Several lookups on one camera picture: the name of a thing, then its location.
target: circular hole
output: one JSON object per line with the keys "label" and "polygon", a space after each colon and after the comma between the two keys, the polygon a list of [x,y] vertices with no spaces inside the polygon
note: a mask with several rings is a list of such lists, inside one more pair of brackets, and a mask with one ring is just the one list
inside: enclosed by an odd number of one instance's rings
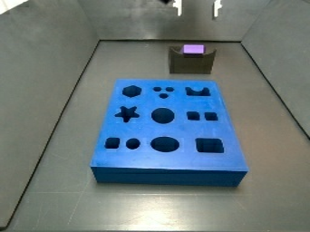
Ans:
{"label": "circular hole", "polygon": [[151,113],[151,118],[157,123],[165,124],[175,119],[175,113],[167,108],[159,108]]}
{"label": "circular hole", "polygon": [[160,93],[160,98],[167,98],[168,97],[168,94],[167,93]]}
{"label": "circular hole", "polygon": [[161,88],[160,88],[160,87],[153,87],[152,90],[153,90],[155,92],[159,92],[159,91],[161,90]]}
{"label": "circular hole", "polygon": [[136,149],[140,146],[140,141],[137,139],[129,139],[125,142],[125,147],[131,150]]}
{"label": "circular hole", "polygon": [[167,87],[165,91],[172,92],[175,89],[172,87]]}
{"label": "circular hole", "polygon": [[171,152],[179,148],[179,142],[171,137],[157,137],[149,143],[152,149],[160,152]]}

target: square hole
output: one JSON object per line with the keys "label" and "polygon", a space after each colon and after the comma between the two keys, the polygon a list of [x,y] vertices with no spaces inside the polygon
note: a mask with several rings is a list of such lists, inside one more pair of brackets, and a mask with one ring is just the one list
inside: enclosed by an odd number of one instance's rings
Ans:
{"label": "square hole", "polygon": [[218,115],[215,112],[204,112],[204,118],[207,121],[218,121]]}
{"label": "square hole", "polygon": [[224,153],[223,142],[219,139],[196,139],[196,150],[204,153]]}
{"label": "square hole", "polygon": [[120,138],[107,138],[105,140],[105,149],[117,149],[120,146]]}
{"label": "square hole", "polygon": [[187,119],[194,120],[194,121],[199,121],[200,120],[199,113],[195,111],[188,111],[187,112]]}

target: hexagonal hole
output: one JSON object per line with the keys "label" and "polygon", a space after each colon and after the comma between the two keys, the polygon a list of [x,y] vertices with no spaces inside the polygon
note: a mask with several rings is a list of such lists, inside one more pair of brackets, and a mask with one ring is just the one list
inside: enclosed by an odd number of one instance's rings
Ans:
{"label": "hexagonal hole", "polygon": [[135,85],[123,88],[123,95],[127,96],[128,98],[136,97],[137,95],[140,95],[140,92],[141,92],[141,88]]}

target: cutout hole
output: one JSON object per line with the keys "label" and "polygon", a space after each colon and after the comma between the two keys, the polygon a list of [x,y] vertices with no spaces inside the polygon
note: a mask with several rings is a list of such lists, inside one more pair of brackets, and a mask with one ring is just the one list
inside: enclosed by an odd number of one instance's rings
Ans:
{"label": "cutout hole", "polygon": [[215,112],[204,112],[204,118],[207,121],[218,121],[218,115]]}
{"label": "cutout hole", "polygon": [[136,149],[140,146],[140,141],[137,139],[129,139],[125,142],[125,147],[131,150]]}
{"label": "cutout hole", "polygon": [[139,114],[136,113],[136,106],[132,108],[121,107],[121,111],[115,114],[115,117],[123,118],[123,122],[128,122],[132,118],[139,118]]}
{"label": "cutout hole", "polygon": [[171,137],[157,137],[149,143],[152,149],[160,152],[172,152],[179,148],[179,142]]}
{"label": "cutout hole", "polygon": [[167,93],[160,93],[160,98],[165,99],[168,97]]}
{"label": "cutout hole", "polygon": [[153,90],[155,92],[159,92],[159,91],[161,90],[161,88],[160,88],[160,87],[153,87],[152,90]]}
{"label": "cutout hole", "polygon": [[187,112],[187,119],[188,120],[194,120],[194,121],[199,121],[200,120],[200,115],[198,112],[195,111],[188,111]]}
{"label": "cutout hole", "polygon": [[123,95],[127,96],[128,98],[136,97],[137,95],[140,95],[140,92],[141,92],[141,88],[135,85],[123,88]]}
{"label": "cutout hole", "polygon": [[167,108],[159,108],[151,113],[151,118],[157,123],[165,124],[175,119],[175,113]]}
{"label": "cutout hole", "polygon": [[196,139],[198,152],[224,153],[223,142],[219,139]]}
{"label": "cutout hole", "polygon": [[120,146],[120,138],[107,138],[105,140],[105,149],[117,149]]}
{"label": "cutout hole", "polygon": [[208,88],[203,88],[202,91],[194,91],[190,87],[186,88],[187,96],[211,96]]}
{"label": "cutout hole", "polygon": [[172,87],[167,87],[167,88],[165,88],[165,91],[167,91],[167,92],[172,92],[174,90],[175,90],[175,89],[174,89]]}

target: blue foam board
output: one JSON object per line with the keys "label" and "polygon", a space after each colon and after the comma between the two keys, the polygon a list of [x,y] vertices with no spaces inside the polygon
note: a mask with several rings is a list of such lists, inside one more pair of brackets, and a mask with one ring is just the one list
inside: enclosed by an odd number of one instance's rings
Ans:
{"label": "blue foam board", "polygon": [[89,166],[96,182],[235,187],[248,167],[216,83],[117,80]]}

